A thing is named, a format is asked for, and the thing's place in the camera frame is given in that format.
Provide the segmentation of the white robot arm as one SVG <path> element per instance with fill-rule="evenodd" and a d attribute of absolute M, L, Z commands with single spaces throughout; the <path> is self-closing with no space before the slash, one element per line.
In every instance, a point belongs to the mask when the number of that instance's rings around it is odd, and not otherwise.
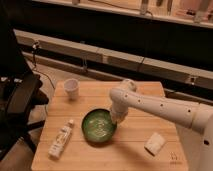
<path fill-rule="evenodd" d="M 112 121 L 122 122 L 128 109 L 135 108 L 200 133 L 203 138 L 197 171 L 213 171 L 213 106 L 142 95 L 136 89 L 133 80 L 125 79 L 110 90 Z"/>

